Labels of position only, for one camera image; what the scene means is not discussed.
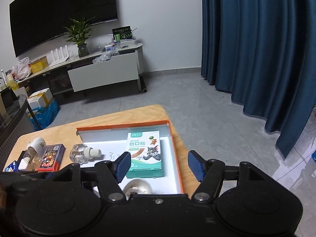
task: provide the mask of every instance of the open shallow box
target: open shallow box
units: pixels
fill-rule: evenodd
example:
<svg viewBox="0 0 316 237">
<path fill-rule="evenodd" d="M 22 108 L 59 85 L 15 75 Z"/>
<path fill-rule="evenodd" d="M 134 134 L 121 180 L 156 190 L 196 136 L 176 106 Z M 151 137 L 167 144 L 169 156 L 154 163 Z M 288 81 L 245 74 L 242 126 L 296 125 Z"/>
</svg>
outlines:
<svg viewBox="0 0 316 237">
<path fill-rule="evenodd" d="M 81 140 L 88 147 L 100 149 L 102 156 L 88 161 L 81 167 L 92 167 L 103 160 L 116 160 L 127 147 L 127 134 L 135 132 L 159 131 L 164 177 L 143 178 L 153 190 L 153 194 L 183 193 L 174 141 L 168 120 L 121 125 L 107 125 L 77 128 Z M 123 189 L 134 178 L 124 177 L 119 184 Z"/>
</svg>

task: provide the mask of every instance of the metal pivot bolt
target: metal pivot bolt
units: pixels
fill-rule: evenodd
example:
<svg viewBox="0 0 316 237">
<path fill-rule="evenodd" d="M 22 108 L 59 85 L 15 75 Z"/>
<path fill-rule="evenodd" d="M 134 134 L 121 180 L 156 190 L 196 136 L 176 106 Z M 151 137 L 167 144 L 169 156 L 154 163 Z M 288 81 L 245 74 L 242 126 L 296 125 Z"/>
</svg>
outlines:
<svg viewBox="0 0 316 237">
<path fill-rule="evenodd" d="M 156 203 L 156 204 L 161 204 L 161 203 L 163 203 L 163 200 L 162 200 L 162 199 L 156 199 L 156 200 L 155 200 L 155 203 Z"/>
<path fill-rule="evenodd" d="M 123 194 L 119 193 L 119 192 L 111 193 L 109 195 L 109 199 L 112 200 L 112 201 L 119 201 L 119 200 L 121 200 L 123 198 L 124 198 Z"/>
<path fill-rule="evenodd" d="M 194 195 L 194 198 L 197 201 L 206 201 L 210 198 L 210 196 L 206 192 L 198 192 L 196 195 Z"/>
</svg>

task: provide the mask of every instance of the green and white box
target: green and white box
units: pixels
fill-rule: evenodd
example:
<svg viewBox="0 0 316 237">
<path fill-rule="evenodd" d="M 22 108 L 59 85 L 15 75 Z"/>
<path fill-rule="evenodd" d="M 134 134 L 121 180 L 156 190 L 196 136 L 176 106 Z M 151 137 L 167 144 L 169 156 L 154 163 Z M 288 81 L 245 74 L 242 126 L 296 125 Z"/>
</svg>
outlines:
<svg viewBox="0 0 316 237">
<path fill-rule="evenodd" d="M 163 177 L 159 131 L 128 133 L 126 150 L 132 156 L 127 178 Z"/>
</svg>

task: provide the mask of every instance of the television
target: television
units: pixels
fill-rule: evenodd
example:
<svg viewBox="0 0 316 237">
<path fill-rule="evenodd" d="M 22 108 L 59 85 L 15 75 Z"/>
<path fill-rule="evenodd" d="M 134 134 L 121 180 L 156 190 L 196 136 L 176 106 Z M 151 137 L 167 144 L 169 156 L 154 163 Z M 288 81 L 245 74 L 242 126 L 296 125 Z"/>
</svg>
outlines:
<svg viewBox="0 0 316 237">
<path fill-rule="evenodd" d="M 16 57 L 66 32 L 69 18 L 92 18 L 92 24 L 117 20 L 116 0 L 14 0 L 10 24 Z"/>
</svg>

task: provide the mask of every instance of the green plant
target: green plant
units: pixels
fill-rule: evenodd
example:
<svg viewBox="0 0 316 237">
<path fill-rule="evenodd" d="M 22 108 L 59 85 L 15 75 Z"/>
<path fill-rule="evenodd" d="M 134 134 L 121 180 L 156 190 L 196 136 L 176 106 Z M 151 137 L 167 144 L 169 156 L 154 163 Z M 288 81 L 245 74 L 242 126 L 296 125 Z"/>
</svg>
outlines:
<svg viewBox="0 0 316 237">
<path fill-rule="evenodd" d="M 90 27 L 91 19 L 86 20 L 85 17 L 82 17 L 80 21 L 70 19 L 72 22 L 74 22 L 74 25 L 72 25 L 71 27 L 64 27 L 65 29 L 67 29 L 67 42 L 74 42 L 78 46 L 83 45 L 84 42 L 89 38 L 89 36 L 91 36 L 91 34 L 89 34 L 92 31 L 92 28 Z"/>
</svg>

